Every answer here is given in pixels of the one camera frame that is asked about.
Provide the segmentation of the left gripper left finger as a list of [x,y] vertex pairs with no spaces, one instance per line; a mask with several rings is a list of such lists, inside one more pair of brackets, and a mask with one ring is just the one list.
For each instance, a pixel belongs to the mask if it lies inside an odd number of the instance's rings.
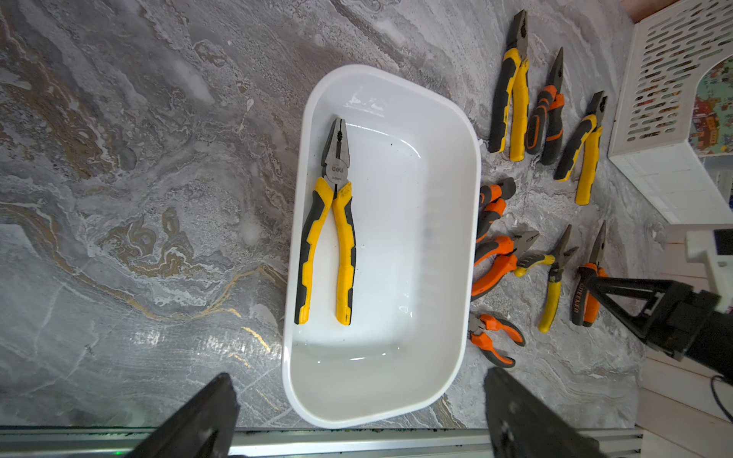
[[227,457],[239,411],[232,379],[220,373],[127,455]]

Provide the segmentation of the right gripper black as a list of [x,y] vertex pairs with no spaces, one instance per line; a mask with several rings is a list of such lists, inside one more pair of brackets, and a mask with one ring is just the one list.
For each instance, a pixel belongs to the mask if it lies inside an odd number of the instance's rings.
[[732,316],[720,297],[670,280],[591,278],[589,292],[643,344],[732,380]]

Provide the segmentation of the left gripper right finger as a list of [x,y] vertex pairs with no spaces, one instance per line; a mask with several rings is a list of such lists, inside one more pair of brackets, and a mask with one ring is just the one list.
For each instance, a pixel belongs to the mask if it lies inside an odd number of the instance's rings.
[[597,440],[580,434],[504,368],[484,379],[486,419],[495,457],[601,457]]

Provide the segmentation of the orange long nose pliers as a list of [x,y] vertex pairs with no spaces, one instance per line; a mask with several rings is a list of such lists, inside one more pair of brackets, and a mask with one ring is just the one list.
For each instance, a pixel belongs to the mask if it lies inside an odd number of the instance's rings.
[[504,332],[515,345],[525,347],[526,340],[521,330],[510,321],[490,314],[471,315],[468,324],[468,339],[478,347],[485,358],[500,368],[513,368],[514,358],[502,355],[494,347],[491,332]]

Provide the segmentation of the orange black small pliers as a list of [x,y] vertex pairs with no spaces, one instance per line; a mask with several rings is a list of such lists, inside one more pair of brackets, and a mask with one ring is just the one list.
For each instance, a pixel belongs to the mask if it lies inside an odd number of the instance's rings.
[[539,162],[553,165],[560,155],[563,139],[562,108],[565,105],[561,87],[564,79],[564,49],[560,48],[549,70],[545,87],[528,120],[525,149],[530,155],[541,153]]

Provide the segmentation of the white plastic storage box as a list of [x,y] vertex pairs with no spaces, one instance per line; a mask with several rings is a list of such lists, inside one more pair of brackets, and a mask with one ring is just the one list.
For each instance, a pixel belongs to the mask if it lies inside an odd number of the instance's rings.
[[[352,320],[336,319],[332,214],[317,244],[306,324],[294,323],[305,218],[335,118],[347,122],[357,263]],[[324,76],[303,114],[284,315],[292,408],[326,429],[427,408],[465,353],[481,154],[465,113],[366,65]]]

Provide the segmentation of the yellow black combination pliers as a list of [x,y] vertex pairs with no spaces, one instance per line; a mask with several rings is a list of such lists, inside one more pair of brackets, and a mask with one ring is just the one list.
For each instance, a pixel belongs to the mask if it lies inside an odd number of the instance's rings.
[[492,100],[488,151],[508,151],[512,162],[525,158],[529,121],[528,15],[521,10],[513,18],[506,40],[500,74]]

